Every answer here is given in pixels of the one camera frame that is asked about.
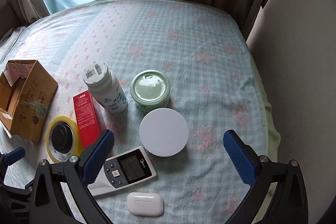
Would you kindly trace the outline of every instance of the metal bolt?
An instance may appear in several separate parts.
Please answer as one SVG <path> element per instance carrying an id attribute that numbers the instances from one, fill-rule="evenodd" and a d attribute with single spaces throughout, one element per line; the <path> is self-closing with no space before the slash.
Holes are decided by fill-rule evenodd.
<path id="1" fill-rule="evenodd" d="M 299 163 L 296 160 L 291 160 L 291 165 L 293 166 L 298 166 Z"/>
<path id="2" fill-rule="evenodd" d="M 77 160 L 78 160 L 77 156 L 71 156 L 69 159 L 70 162 L 76 162 Z"/>
<path id="3" fill-rule="evenodd" d="M 46 159 L 43 159 L 39 162 L 39 165 L 41 166 L 45 166 L 47 164 L 47 160 Z"/>
<path id="4" fill-rule="evenodd" d="M 260 156 L 260 160 L 262 162 L 268 162 L 268 158 L 266 156 Z"/>

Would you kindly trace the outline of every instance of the bed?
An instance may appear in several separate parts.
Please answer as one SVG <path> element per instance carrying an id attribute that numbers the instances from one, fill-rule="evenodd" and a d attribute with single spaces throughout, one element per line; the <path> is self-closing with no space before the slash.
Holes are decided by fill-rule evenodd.
<path id="1" fill-rule="evenodd" d="M 102 128 L 115 133 L 114 155 L 141 145 L 138 127 L 145 113 L 136 108 L 129 85 L 143 70 L 167 75 L 169 107 L 189 126 L 182 152 L 168 158 L 150 155 L 157 178 L 96 198 L 114 223 L 224 223 L 249 189 L 223 148 L 226 130 L 234 129 L 258 155 L 277 160 L 280 136 L 260 76 L 236 22 L 221 10 L 176 0 L 96 1 L 9 32 L 0 44 L 0 70 L 11 59 L 39 60 L 59 86 L 40 143 L 10 139 L 1 129 L 2 153 L 26 149 L 25 159 L 7 171 L 8 185 L 24 187 L 39 160 L 51 162 L 46 130 L 61 115 L 75 121 L 72 98 L 87 89 L 81 74 L 94 60 L 116 73 L 129 102 L 120 115 L 102 108 L 97 113 Z M 64 191 L 75 217 L 83 221 L 66 186 Z M 131 215 L 126 197 L 132 191 L 162 195 L 164 214 Z"/>

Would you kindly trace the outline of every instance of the midea logo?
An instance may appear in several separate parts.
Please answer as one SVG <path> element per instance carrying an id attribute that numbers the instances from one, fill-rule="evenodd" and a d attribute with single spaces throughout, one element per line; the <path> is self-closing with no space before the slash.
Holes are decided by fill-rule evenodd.
<path id="1" fill-rule="evenodd" d="M 145 165 L 144 165 L 144 160 L 140 160 L 140 162 L 141 162 L 141 164 L 142 164 L 142 166 L 143 166 L 143 168 L 145 168 Z"/>

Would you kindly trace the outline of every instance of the green jar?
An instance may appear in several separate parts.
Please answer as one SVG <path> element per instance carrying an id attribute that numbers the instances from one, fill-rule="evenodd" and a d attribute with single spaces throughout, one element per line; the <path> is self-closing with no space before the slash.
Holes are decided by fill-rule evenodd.
<path id="1" fill-rule="evenodd" d="M 133 78 L 130 92 L 137 107 L 150 112 L 168 105 L 170 82 L 162 72 L 145 70 Z"/>

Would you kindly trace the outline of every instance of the open box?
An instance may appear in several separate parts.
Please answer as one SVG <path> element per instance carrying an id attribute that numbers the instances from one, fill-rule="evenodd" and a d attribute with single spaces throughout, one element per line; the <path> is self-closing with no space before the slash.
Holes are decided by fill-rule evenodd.
<path id="1" fill-rule="evenodd" d="M 38 143 L 58 87 L 37 60 L 10 60 L 0 75 L 0 120 L 10 134 Z"/>

